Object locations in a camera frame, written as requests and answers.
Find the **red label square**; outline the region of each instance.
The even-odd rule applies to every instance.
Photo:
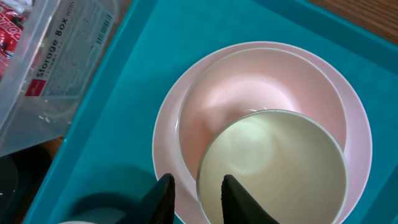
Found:
[[[32,80],[25,96],[40,96],[45,85],[45,80]]]

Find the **bowl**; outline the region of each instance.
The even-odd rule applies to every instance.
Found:
[[[317,66],[286,50],[242,50],[210,66],[183,100],[178,141],[192,177],[196,179],[205,149],[226,124],[268,109],[295,111],[314,119],[344,149],[347,127],[343,104]]]
[[[209,223],[223,223],[221,184],[228,174],[279,223],[335,223],[347,197],[339,144],[316,121],[291,111],[247,114],[210,143],[197,174]]]

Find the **brown wood grain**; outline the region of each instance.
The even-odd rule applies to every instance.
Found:
[[[310,0],[345,19],[398,44],[398,0]],[[121,15],[125,15],[131,0],[123,0]],[[62,138],[43,143],[54,157]]]

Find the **label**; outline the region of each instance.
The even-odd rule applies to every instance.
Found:
[[[58,10],[26,96],[79,97],[112,28],[113,15],[95,0],[67,0]]]

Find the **blue tray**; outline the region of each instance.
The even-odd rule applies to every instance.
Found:
[[[168,90],[205,55],[252,40],[307,49],[352,84],[369,116],[374,157],[366,190],[345,223],[392,223],[398,46],[301,0],[134,1],[25,223],[64,221],[76,199],[95,192],[140,198],[155,182],[152,131]]]

